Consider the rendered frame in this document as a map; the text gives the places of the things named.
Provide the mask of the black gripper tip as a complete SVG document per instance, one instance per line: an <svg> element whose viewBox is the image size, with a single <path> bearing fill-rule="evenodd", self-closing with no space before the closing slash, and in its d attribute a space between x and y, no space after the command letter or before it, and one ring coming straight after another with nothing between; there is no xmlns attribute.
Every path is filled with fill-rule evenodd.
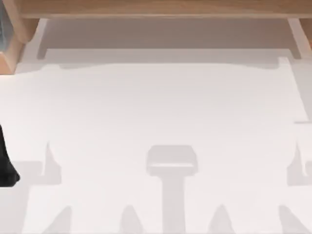
<svg viewBox="0 0 312 234"><path fill-rule="evenodd" d="M0 125L0 188L13 187L19 181L20 175L8 156L2 126Z"/></svg>

